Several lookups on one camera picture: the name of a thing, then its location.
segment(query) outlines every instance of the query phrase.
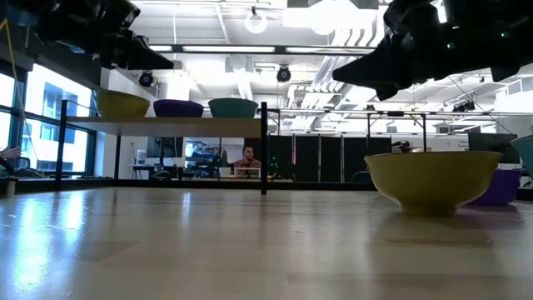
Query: olive green bowl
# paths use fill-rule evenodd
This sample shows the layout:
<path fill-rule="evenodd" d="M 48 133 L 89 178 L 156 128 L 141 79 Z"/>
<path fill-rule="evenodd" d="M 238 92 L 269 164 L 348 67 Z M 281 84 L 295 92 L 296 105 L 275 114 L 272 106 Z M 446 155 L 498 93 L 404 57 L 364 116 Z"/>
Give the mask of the olive green bowl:
<path fill-rule="evenodd" d="M 449 216 L 491 185 L 501 154 L 415 152 L 365 157 L 372 181 L 406 213 Z"/>
<path fill-rule="evenodd" d="M 97 93 L 97 110 L 102 117 L 144 117 L 150 101 L 124 92 L 102 90 Z"/>

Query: storage shelf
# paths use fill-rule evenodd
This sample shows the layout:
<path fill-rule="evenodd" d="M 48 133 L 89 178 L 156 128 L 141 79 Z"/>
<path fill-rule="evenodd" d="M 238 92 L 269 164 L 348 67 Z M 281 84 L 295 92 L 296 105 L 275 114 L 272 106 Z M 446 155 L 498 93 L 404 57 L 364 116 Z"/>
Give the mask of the storage shelf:
<path fill-rule="evenodd" d="M 127 137 L 261 137 L 261 119 L 244 117 L 67 117 L 67 123 Z"/>

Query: black partition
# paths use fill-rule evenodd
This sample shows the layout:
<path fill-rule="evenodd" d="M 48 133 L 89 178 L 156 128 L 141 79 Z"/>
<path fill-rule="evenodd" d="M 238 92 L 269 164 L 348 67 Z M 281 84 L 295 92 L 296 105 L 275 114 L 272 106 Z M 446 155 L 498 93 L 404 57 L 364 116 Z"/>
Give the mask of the black partition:
<path fill-rule="evenodd" d="M 292 137 L 270 136 L 268 154 L 271 175 L 278 173 L 281 178 L 293 178 L 295 171 L 292 166 Z"/>
<path fill-rule="evenodd" d="M 318 182 L 318 137 L 296 136 L 296 181 Z"/>
<path fill-rule="evenodd" d="M 391 153 L 390 137 L 372 137 L 370 154 Z M 351 178 L 360 171 L 366 171 L 366 137 L 344 137 L 344 181 L 350 183 Z"/>
<path fill-rule="evenodd" d="M 341 138 L 321 137 L 321 183 L 341 181 Z"/>

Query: teal bowl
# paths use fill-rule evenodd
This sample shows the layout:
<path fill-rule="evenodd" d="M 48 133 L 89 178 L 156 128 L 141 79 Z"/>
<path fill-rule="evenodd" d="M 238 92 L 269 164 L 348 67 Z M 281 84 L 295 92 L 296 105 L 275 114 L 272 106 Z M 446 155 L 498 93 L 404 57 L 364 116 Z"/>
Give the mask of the teal bowl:
<path fill-rule="evenodd" d="M 511 141 L 511 145 L 516 149 L 522 162 L 526 165 L 530 177 L 533 176 L 533 135 L 520 137 Z"/>
<path fill-rule="evenodd" d="M 257 103 L 240 98 L 218 98 L 209 103 L 214 118 L 254 118 Z"/>

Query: ceiling beam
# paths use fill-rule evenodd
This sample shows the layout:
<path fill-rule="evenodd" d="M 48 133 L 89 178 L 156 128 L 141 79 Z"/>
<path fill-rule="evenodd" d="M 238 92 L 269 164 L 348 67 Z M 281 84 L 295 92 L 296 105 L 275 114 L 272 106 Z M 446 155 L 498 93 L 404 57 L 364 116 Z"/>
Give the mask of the ceiling beam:
<path fill-rule="evenodd" d="M 220 28 L 222 29 L 222 33 L 224 34 L 224 39 L 226 40 L 227 44 L 230 44 L 230 37 L 227 35 L 226 24 L 224 24 L 224 17 L 222 16 L 222 11 L 220 9 L 219 3 L 215 4 L 215 11 L 217 11 L 218 22 L 220 23 Z"/>

